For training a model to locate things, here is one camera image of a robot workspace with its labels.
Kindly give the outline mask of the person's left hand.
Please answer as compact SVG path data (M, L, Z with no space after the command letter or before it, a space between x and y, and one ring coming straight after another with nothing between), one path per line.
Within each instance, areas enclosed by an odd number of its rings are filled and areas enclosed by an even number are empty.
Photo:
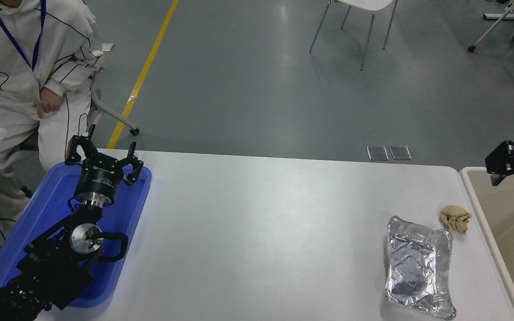
M62 95L58 95L47 87L43 87L40 91L40 97L34 100L31 107L35 109L37 117L43 119L46 114L59 111L62 102Z

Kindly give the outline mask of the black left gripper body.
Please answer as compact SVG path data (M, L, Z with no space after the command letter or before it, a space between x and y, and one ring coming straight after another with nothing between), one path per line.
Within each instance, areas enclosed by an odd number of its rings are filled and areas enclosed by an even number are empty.
M74 190L76 199L83 199L88 193L98 193L108 199L115 199L123 177L122 167L113 157L92 157L81 164L80 178Z

